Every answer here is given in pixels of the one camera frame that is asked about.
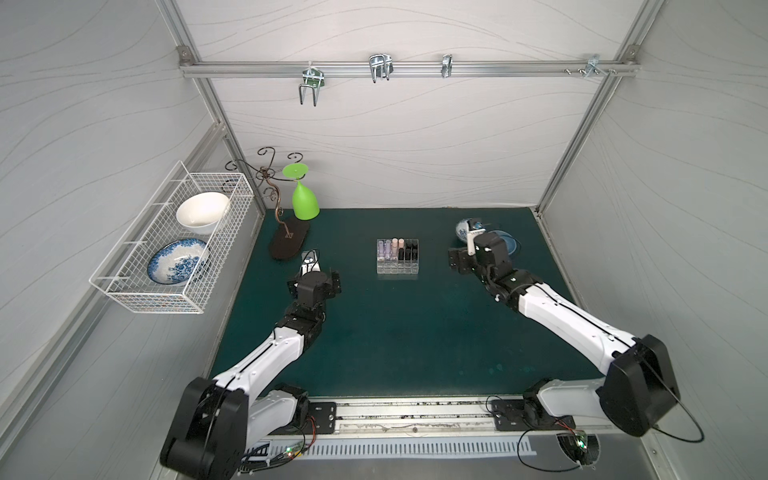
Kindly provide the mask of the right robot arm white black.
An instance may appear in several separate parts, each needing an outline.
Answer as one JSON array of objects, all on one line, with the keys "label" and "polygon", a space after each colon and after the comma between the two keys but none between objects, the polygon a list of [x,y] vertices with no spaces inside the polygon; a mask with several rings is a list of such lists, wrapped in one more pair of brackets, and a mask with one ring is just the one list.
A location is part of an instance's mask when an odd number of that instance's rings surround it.
[{"label": "right robot arm white black", "polygon": [[465,247],[449,249],[448,256],[453,270],[475,275],[496,302],[556,334],[600,373],[593,380],[536,383],[524,394],[524,417],[531,425],[589,417],[642,437],[678,405],[669,351],[657,337],[618,329],[515,268],[506,243],[495,233],[470,233]]}]

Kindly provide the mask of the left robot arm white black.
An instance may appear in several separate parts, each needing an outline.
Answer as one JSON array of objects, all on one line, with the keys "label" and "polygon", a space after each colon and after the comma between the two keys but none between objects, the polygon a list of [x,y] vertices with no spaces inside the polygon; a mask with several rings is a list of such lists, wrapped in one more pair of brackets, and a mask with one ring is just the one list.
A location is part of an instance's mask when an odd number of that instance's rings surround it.
[{"label": "left robot arm white black", "polygon": [[232,479],[284,466],[309,449],[301,439],[269,455],[263,438],[283,428],[301,433],[315,422],[305,390],[267,387],[320,335],[340,276],[323,271],[309,250],[287,286],[292,302],[260,345],[214,378],[185,387],[159,453],[163,467],[190,479]]}]

